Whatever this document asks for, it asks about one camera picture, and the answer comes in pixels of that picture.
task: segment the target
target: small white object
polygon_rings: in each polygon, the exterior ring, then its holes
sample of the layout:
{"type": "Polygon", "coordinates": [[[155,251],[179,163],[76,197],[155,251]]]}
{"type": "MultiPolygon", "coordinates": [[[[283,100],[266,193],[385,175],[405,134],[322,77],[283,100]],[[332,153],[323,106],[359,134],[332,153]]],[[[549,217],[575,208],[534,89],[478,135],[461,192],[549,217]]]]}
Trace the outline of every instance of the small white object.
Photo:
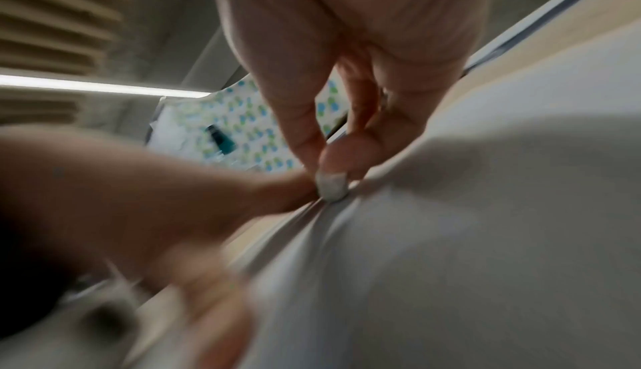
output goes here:
{"type": "Polygon", "coordinates": [[[329,203],[337,202],[347,196],[346,173],[316,173],[316,188],[320,197],[329,203]]]}

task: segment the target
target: gray fabric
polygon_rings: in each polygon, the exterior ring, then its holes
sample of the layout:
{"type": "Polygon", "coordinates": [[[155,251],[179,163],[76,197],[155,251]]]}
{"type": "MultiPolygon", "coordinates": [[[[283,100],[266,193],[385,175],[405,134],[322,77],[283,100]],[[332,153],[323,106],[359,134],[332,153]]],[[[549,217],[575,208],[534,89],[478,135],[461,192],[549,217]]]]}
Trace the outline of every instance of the gray fabric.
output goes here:
{"type": "Polygon", "coordinates": [[[641,367],[641,27],[473,92],[254,283],[243,369],[641,367]]]}

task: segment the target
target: white fabric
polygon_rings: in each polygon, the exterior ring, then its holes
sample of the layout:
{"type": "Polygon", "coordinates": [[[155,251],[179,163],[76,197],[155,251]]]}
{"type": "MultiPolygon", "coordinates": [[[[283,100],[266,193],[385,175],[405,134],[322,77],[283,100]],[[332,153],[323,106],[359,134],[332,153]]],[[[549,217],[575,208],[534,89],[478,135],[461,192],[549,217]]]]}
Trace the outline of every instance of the white fabric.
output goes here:
{"type": "Polygon", "coordinates": [[[637,23],[434,117],[257,277],[241,368],[641,367],[640,69],[637,23]]]}

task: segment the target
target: fluorescent light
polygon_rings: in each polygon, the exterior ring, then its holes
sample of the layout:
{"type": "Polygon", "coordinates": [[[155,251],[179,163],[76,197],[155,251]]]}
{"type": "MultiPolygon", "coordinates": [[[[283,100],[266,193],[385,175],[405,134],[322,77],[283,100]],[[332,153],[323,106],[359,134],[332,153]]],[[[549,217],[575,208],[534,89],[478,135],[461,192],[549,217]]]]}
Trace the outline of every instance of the fluorescent light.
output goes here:
{"type": "Polygon", "coordinates": [[[198,99],[210,92],[182,91],[180,89],[163,89],[157,87],[117,85],[114,83],[72,81],[42,77],[25,77],[20,75],[0,75],[0,87],[48,89],[55,91],[80,91],[118,93],[123,95],[189,97],[198,99]]]}

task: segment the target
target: patterned fabric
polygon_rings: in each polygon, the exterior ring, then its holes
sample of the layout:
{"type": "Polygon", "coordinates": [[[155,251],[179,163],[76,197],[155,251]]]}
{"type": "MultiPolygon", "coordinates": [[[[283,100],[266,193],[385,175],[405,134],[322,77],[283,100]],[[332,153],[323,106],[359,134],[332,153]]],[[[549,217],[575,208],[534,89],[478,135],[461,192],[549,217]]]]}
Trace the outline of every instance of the patterned fabric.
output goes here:
{"type": "MultiPolygon", "coordinates": [[[[325,134],[347,112],[349,104],[336,71],[316,97],[316,118],[325,134]]],[[[234,169],[284,171],[300,167],[287,147],[278,123],[251,77],[198,100],[168,103],[154,126],[148,147],[157,152],[234,169]],[[222,155],[206,128],[214,124],[237,145],[222,155]]]]}

